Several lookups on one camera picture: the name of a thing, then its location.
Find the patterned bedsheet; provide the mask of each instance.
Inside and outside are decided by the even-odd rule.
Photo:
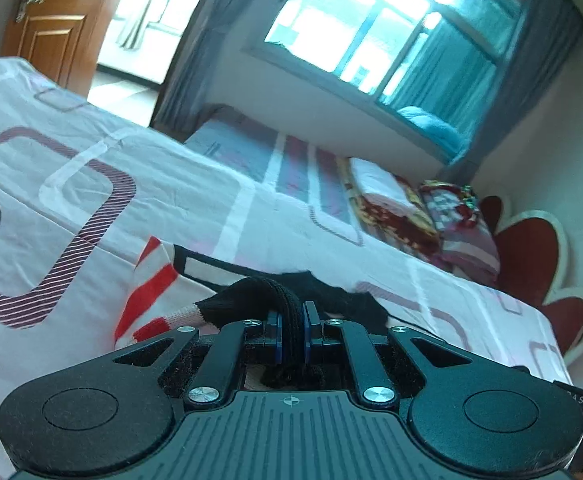
[[[205,128],[228,130],[214,144]],[[265,272],[310,270],[371,292],[392,324],[570,382],[537,310],[361,232],[334,155],[257,124],[250,142],[264,148],[242,152],[230,129],[208,123],[184,146],[0,59],[0,403],[114,348],[152,235]],[[0,478],[12,472],[0,444]]]
[[[305,203],[311,220],[337,236],[361,243],[361,233],[365,233],[431,263],[428,256],[378,226],[360,221],[346,158],[277,132],[231,107],[219,108],[185,144],[259,184]]]

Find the window sill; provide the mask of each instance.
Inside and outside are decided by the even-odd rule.
[[[284,47],[263,42],[243,49],[245,54],[272,64],[308,83],[321,88],[336,97],[343,99],[360,111],[376,119],[380,123],[394,130],[398,135],[405,137],[428,155],[447,164],[453,155],[449,155],[442,147],[429,139],[427,133],[419,129],[409,120],[394,115],[374,102],[372,96],[361,92],[349,83],[342,81],[331,73],[297,58]]]

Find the pillow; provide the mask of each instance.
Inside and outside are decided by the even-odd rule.
[[[351,177],[363,198],[396,216],[410,216],[418,212],[405,190],[389,171],[362,158],[350,158]]]
[[[379,198],[377,202],[391,202],[402,193],[405,195],[406,201],[409,202],[409,205],[404,205],[405,209],[409,209],[413,213],[406,216],[396,215],[391,210],[370,202],[358,188],[352,176],[350,192],[357,216],[367,225],[381,229],[389,236],[400,240],[425,256],[437,253],[440,250],[440,240],[425,204],[406,180],[395,175],[391,175],[391,177],[396,182],[399,191],[396,192],[396,189],[393,189],[392,197]]]
[[[498,250],[471,187],[427,180],[420,191],[441,237],[437,257],[474,282],[494,286],[500,272]]]
[[[463,148],[463,136],[458,130],[434,114],[416,106],[408,106],[398,111],[399,115],[427,134],[449,156],[454,158]]]

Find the textured grip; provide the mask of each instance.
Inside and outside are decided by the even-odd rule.
[[[35,478],[22,472],[15,480]],[[159,451],[107,478],[459,480],[468,476],[425,454],[393,413],[360,409],[345,392],[239,392],[225,408],[190,413]],[[545,478],[569,480],[569,475],[560,470]]]

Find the circular pad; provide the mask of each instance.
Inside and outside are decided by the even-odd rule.
[[[116,398],[95,388],[65,390],[43,406],[47,422],[70,431],[93,430],[112,420],[117,411]]]
[[[484,430],[516,433],[538,420],[536,404],[527,397],[506,390],[491,390],[471,396],[465,402],[467,418]]]
[[[137,462],[168,436],[174,411],[156,377],[94,362],[26,383],[3,401],[0,439],[17,469],[98,476]]]

